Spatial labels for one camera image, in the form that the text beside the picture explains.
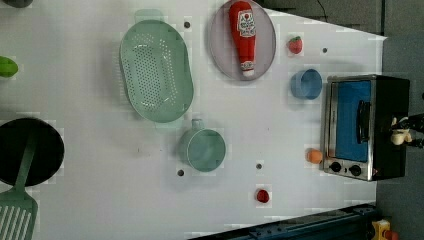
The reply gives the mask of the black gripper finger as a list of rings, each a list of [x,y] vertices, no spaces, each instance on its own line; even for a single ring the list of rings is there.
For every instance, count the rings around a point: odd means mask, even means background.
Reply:
[[[412,130],[423,130],[424,129],[424,115],[418,114],[409,117],[402,118],[399,122],[392,126],[392,129],[412,129]]]
[[[424,139],[413,139],[410,143],[412,147],[423,148],[424,147]]]

